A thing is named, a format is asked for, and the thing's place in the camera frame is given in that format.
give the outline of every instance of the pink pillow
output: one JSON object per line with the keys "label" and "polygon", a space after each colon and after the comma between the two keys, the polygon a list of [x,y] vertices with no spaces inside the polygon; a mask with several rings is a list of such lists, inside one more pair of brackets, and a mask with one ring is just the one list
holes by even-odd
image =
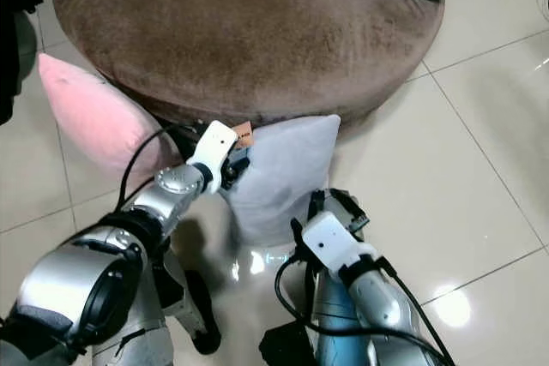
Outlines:
{"label": "pink pillow", "polygon": [[[137,103],[84,69],[40,53],[39,72],[63,132],[106,171],[122,175],[139,145],[160,129]],[[177,161],[169,137],[162,135],[143,150],[132,175],[152,176]]]}

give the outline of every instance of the orange tag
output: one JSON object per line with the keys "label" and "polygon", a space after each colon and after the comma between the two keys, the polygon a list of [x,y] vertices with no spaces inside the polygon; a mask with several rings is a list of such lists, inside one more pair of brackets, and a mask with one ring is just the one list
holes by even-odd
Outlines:
{"label": "orange tag", "polygon": [[244,147],[253,146],[254,135],[251,131],[250,121],[239,124],[238,126],[233,127],[232,130],[237,132],[237,135],[238,135],[237,143],[236,145],[234,145],[235,148],[242,149]]}

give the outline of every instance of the brown ottoman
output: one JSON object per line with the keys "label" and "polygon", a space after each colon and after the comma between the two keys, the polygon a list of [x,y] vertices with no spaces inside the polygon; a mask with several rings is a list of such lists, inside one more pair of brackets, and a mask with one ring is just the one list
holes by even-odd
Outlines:
{"label": "brown ottoman", "polygon": [[430,0],[54,0],[96,68],[172,122],[255,127],[337,113],[359,123],[439,28]]}

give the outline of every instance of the round pouf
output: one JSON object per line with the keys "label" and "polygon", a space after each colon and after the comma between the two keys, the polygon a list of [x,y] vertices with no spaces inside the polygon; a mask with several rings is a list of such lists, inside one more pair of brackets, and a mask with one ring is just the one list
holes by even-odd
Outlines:
{"label": "round pouf", "polygon": [[54,0],[75,46],[172,122],[359,123],[410,75],[443,5],[427,0]]}

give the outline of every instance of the white tile floor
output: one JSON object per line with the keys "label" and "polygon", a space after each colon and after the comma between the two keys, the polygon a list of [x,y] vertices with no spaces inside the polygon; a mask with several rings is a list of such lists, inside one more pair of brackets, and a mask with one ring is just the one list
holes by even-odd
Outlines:
{"label": "white tile floor", "polygon": [[[459,364],[547,365],[549,22],[535,0],[446,2],[425,64],[337,147],[332,184],[360,199],[368,241],[400,269]],[[33,59],[89,63],[51,0],[29,20],[36,38],[25,36],[21,59],[33,68],[0,127],[0,315],[41,255],[112,207],[118,184],[59,133]],[[197,202],[187,232],[195,222],[204,233],[193,232],[200,248],[182,260],[211,269],[214,310],[232,333],[201,357],[171,322],[176,365],[262,364],[262,332],[287,320],[271,273],[246,276],[249,256],[240,253],[237,285],[223,280],[227,216],[219,198]]]}

